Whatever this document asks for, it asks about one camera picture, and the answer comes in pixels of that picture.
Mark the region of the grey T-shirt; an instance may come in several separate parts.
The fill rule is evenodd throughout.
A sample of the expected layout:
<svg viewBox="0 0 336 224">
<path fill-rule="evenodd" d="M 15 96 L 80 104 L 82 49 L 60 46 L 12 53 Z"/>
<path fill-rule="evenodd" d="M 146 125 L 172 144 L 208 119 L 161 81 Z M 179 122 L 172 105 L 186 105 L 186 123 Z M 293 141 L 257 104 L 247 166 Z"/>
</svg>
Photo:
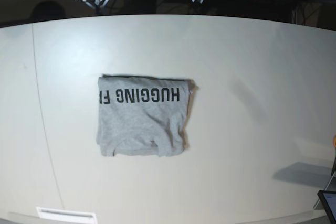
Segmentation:
<svg viewBox="0 0 336 224">
<path fill-rule="evenodd" d="M 97 144 L 101 155 L 156 155 L 184 152 L 191 80 L 136 76 L 98 79 Z"/>
</svg>

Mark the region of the white label strip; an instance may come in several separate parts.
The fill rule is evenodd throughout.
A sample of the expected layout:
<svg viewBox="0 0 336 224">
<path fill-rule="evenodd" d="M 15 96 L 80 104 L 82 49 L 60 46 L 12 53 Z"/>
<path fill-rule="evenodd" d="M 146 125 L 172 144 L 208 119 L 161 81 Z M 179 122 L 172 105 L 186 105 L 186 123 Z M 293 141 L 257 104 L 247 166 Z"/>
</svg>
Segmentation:
<svg viewBox="0 0 336 224">
<path fill-rule="evenodd" d="M 95 213 L 37 207 L 39 218 L 68 223 L 98 223 Z"/>
</svg>

